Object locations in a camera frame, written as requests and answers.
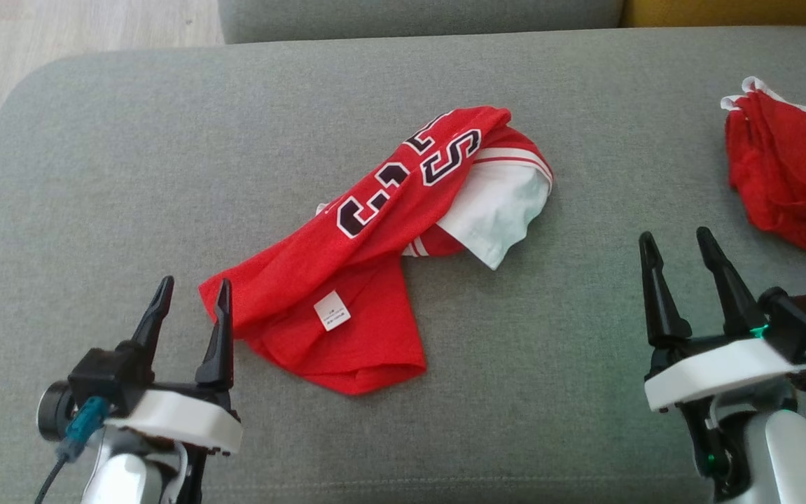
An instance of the red cloth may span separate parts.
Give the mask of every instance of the red cloth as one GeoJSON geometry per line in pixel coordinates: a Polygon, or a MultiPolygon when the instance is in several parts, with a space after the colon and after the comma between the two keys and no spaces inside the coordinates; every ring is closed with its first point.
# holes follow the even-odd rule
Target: red cloth
{"type": "Polygon", "coordinates": [[[211,310],[221,279],[230,279],[235,337],[275,365],[341,393],[367,393],[423,373],[401,254],[414,250],[416,239],[429,255],[461,250],[435,223],[453,204],[479,148],[539,155],[506,125],[509,119],[505,109],[479,106],[431,121],[297,232],[201,284],[204,306],[211,310]],[[349,211],[357,208],[358,216],[349,211]],[[326,331],[313,306],[333,291],[352,317],[326,331]]]}
{"type": "Polygon", "coordinates": [[[723,99],[730,185],[752,224],[806,249],[806,106],[748,77],[746,95],[723,99]]]}

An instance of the gray cushion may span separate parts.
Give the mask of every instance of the gray cushion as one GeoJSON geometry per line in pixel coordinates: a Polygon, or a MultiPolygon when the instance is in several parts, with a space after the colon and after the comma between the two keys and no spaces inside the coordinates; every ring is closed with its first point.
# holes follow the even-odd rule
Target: gray cushion
{"type": "Polygon", "coordinates": [[[614,28],[623,0],[219,0],[225,41],[614,28]]]}
{"type": "MultiPolygon", "coordinates": [[[[195,287],[300,227],[427,118],[508,106],[557,187],[491,272],[405,259],[429,370],[346,398],[237,347],[242,453],[211,502],[704,502],[681,418],[647,411],[637,237],[658,237],[697,335],[719,329],[694,230],[755,293],[806,293],[806,252],[727,186],[719,99],[754,74],[806,103],[806,29],[633,29],[290,42],[90,55],[0,113],[0,502],[53,464],[45,386],[131,334],[163,274],[154,363],[188,380],[195,287]]],[[[806,413],[806,395],[802,397],[806,413]]],[[[50,502],[74,502],[91,456],[50,502]]]]}

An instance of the yellow cushion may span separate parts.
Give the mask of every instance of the yellow cushion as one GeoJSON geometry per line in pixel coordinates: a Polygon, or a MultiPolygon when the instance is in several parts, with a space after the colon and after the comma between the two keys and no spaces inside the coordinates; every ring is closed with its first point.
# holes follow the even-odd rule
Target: yellow cushion
{"type": "Polygon", "coordinates": [[[806,25],[806,0],[626,0],[623,26],[806,25]]]}

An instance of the red garment with white trim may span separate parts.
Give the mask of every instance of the red garment with white trim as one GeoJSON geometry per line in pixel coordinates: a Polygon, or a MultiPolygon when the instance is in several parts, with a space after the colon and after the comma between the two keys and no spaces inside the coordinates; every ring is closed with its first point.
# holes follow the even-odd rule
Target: red garment with white trim
{"type": "Polygon", "coordinates": [[[553,184],[509,119],[505,109],[477,106],[429,122],[297,232],[202,283],[204,306],[211,310],[228,278],[235,337],[341,393],[423,373],[401,255],[467,248],[496,269],[553,184]]]}
{"type": "Polygon", "coordinates": [[[787,102],[756,77],[745,95],[728,96],[726,118],[730,185],[748,218],[806,249],[806,106],[787,102]]]}

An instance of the wooden floor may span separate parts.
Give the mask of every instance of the wooden floor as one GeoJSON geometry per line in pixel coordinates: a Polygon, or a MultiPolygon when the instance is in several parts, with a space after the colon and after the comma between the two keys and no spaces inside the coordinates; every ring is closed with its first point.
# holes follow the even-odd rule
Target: wooden floor
{"type": "Polygon", "coordinates": [[[0,0],[0,106],[66,55],[221,44],[216,0],[0,0]]]}

